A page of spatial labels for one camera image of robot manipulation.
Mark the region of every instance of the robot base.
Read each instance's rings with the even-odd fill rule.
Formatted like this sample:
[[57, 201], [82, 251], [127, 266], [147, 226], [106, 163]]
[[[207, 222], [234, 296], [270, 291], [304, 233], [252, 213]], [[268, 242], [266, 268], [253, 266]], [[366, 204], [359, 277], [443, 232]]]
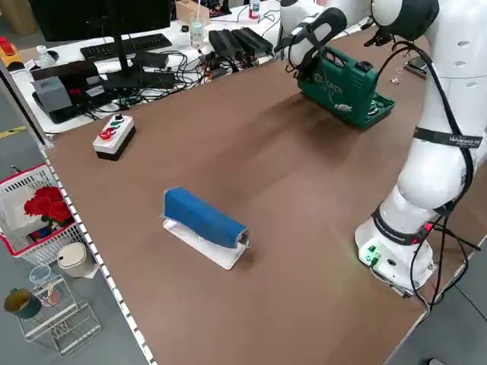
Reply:
[[[358, 258], [371, 267], [377, 258], [374, 271], [401, 292], [413, 296], [409, 271], [412, 257], [418, 245], [402, 246], [384, 237], [375, 227], [371, 218], [355, 231], [355, 242], [358, 246]], [[433, 262], [433, 250], [424, 242], [414, 264], [412, 273], [415, 287], [422, 287], [436, 269]]]

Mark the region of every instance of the toolbox handle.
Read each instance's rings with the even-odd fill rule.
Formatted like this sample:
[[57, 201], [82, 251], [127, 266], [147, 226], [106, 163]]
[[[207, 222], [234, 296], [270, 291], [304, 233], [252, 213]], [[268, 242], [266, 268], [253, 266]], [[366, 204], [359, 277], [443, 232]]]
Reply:
[[339, 68], [344, 68], [347, 64], [346, 59], [343, 59], [338, 53], [328, 47], [323, 50], [322, 57], [324, 57], [327, 61], [333, 63], [336, 67]]

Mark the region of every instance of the gray box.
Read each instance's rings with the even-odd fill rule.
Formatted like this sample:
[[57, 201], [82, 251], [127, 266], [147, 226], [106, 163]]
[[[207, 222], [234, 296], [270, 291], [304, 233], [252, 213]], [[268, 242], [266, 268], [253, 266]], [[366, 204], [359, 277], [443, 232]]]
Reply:
[[66, 91], [66, 88], [57, 76], [34, 81], [32, 85], [36, 89], [37, 96], [43, 104], [44, 110], [48, 113], [73, 105], [68, 91]]

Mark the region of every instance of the wire rack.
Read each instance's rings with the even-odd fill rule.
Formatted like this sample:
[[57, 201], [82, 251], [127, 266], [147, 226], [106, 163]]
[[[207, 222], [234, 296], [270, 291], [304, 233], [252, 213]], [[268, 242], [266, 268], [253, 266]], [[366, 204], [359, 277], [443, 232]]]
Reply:
[[43, 305], [32, 318], [18, 319], [26, 341], [32, 342], [78, 311], [78, 304], [61, 275], [37, 287], [32, 294], [45, 303], [45, 293], [53, 292], [59, 298], [52, 306]]
[[82, 300], [78, 303], [76, 314], [51, 328], [51, 336], [59, 354], [64, 357], [90, 341], [100, 331], [98, 318], [88, 302]]
[[86, 300], [75, 301], [63, 276], [36, 287], [32, 294], [43, 306], [34, 317], [18, 319], [26, 341], [44, 344], [48, 338], [41, 337], [46, 335], [64, 357], [100, 333], [101, 325], [90, 304]]

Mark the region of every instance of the keyboard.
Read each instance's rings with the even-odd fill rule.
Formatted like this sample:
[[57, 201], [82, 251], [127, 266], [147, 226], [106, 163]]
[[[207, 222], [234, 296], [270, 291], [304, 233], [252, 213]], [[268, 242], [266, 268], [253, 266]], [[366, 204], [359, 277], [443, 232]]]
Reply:
[[[148, 51], [151, 49], [165, 48], [169, 46], [172, 46], [169, 39], [159, 33], [152, 34], [150, 36], [137, 36], [132, 39], [123, 40], [123, 48], [126, 55], [133, 55], [139, 50]], [[84, 59], [94, 62], [118, 57], [114, 42], [81, 48], [81, 54], [83, 55]]]

